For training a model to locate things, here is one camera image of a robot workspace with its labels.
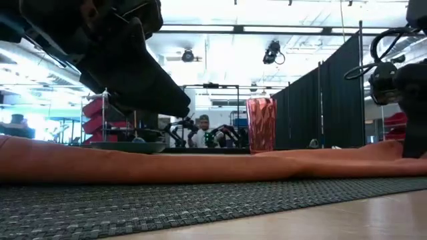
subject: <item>desk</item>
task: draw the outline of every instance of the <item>desk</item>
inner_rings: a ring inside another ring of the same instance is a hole
[[[417,191],[109,240],[427,239],[426,202]]]

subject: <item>man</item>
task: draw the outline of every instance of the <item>man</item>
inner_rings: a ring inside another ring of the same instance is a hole
[[[205,142],[205,133],[209,132],[209,117],[206,114],[203,114],[199,117],[199,130],[197,133],[188,139],[188,145],[190,147],[198,147],[198,148],[207,148]],[[224,134],[221,131],[216,133],[214,137],[214,141],[216,143],[216,147],[220,147],[218,144],[218,140],[224,137]]]

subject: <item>gray textured mat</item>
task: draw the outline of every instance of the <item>gray textured mat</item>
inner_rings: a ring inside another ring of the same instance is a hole
[[[427,189],[427,177],[0,186],[0,239],[94,239]]]

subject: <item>orange cloth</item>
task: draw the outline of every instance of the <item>orange cloth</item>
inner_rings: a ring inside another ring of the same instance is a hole
[[[401,159],[395,141],[360,149],[274,151],[252,156],[144,155],[0,136],[0,182],[218,183],[290,177],[427,175],[424,159]]]

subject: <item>black partition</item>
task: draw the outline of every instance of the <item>black partition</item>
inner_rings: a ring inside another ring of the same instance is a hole
[[[348,70],[360,65],[360,44],[354,35],[320,66],[325,147],[365,145],[362,80],[344,79]]]
[[[274,95],[278,103],[276,148],[306,148],[320,139],[318,69]]]

